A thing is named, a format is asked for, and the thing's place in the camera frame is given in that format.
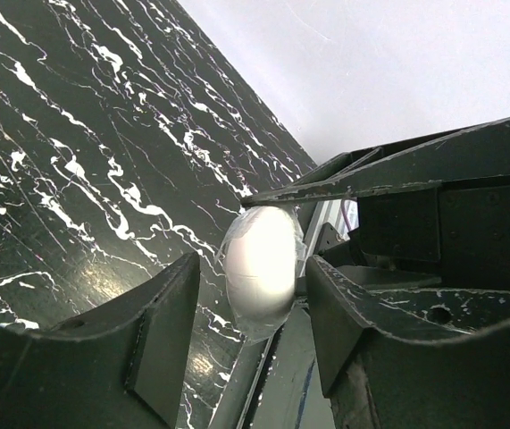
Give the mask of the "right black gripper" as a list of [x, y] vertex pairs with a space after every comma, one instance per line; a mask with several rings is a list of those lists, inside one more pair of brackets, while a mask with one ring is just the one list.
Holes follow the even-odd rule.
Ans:
[[[466, 182], [436, 188], [457, 181]], [[359, 198], [359, 226], [319, 254], [372, 295], [396, 306], [510, 308], [510, 117], [342, 153], [241, 205], [342, 198]]]

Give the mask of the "white oval charging case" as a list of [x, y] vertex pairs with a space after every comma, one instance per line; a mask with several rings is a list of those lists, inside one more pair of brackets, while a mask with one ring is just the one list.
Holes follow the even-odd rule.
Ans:
[[305, 255], [293, 208], [252, 207], [230, 224], [215, 258], [222, 262], [230, 310], [247, 344], [270, 339], [287, 321]]

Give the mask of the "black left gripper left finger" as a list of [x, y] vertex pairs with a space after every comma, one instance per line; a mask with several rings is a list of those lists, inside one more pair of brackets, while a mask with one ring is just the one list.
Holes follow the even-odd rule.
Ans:
[[51, 330], [0, 326], [0, 428], [173, 428], [199, 284], [187, 253]]

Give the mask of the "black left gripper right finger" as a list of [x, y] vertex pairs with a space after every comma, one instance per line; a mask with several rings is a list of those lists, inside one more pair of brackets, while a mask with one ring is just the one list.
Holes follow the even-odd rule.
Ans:
[[367, 290], [356, 268], [305, 269], [338, 428], [510, 428], [510, 295]]

